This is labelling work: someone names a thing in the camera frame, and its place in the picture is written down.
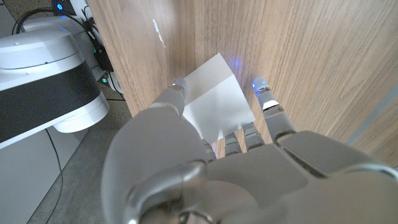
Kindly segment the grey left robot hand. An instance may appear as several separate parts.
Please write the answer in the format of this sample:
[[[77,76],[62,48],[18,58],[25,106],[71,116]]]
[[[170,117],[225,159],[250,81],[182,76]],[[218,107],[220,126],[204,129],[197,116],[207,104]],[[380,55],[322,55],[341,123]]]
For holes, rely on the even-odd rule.
[[[215,159],[183,118],[175,79],[114,136],[101,179],[108,223],[396,223],[397,170],[338,141],[298,132],[268,84],[254,92],[272,142],[243,128]]]

